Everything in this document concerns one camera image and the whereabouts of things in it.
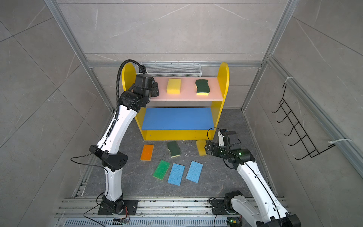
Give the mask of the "yellow sponge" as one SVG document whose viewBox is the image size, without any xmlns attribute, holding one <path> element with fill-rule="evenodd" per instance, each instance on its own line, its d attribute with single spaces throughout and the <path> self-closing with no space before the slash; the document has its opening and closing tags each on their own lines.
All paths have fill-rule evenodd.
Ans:
<svg viewBox="0 0 363 227">
<path fill-rule="evenodd" d="M 181 79 L 169 79 L 167 83 L 167 94 L 179 95 L 181 92 Z"/>
<path fill-rule="evenodd" d="M 197 146 L 198 153 L 200 156 L 206 156 L 206 150 L 205 150 L 206 144 L 207 144 L 206 140 L 196 141 L 196 146 Z"/>
</svg>

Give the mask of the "bright green sponge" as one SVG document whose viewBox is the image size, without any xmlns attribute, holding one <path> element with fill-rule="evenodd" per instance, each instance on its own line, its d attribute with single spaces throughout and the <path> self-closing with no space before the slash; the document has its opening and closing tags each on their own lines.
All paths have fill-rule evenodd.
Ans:
<svg viewBox="0 0 363 227">
<path fill-rule="evenodd" d="M 165 160 L 160 160 L 159 165 L 157 166 L 153 177 L 159 180 L 163 180 L 168 169 L 170 167 L 170 163 Z"/>
</svg>

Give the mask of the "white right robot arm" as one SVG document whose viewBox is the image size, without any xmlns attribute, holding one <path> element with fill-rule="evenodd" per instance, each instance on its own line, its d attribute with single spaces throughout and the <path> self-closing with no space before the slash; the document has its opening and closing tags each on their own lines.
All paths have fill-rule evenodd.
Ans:
<svg viewBox="0 0 363 227">
<path fill-rule="evenodd" d="M 252 227 L 300 227 L 298 216 L 290 214 L 274 195 L 254 156 L 242 148 L 236 132 L 221 129 L 217 135 L 218 142 L 207 140 L 206 154 L 221 158 L 225 164 L 231 163 L 230 168 L 242 177 L 256 202 L 253 206 L 240 191 L 232 191 L 226 193 L 218 214 L 237 213 Z"/>
</svg>

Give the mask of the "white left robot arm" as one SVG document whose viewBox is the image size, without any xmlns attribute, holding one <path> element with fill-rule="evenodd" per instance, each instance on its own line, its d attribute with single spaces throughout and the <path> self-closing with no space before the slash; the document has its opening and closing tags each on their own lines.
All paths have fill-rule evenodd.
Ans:
<svg viewBox="0 0 363 227">
<path fill-rule="evenodd" d="M 159 95 L 158 84 L 146 73 L 137 74 L 135 82 L 122 93 L 116 87 L 116 104 L 114 116 L 107 132 L 89 151 L 101 161 L 105 170 L 105 193 L 101 209 L 105 213 L 120 214 L 125 209 L 122 190 L 122 171 L 128 156 L 120 151 L 121 141 L 137 113 L 150 102 L 151 97 Z"/>
</svg>

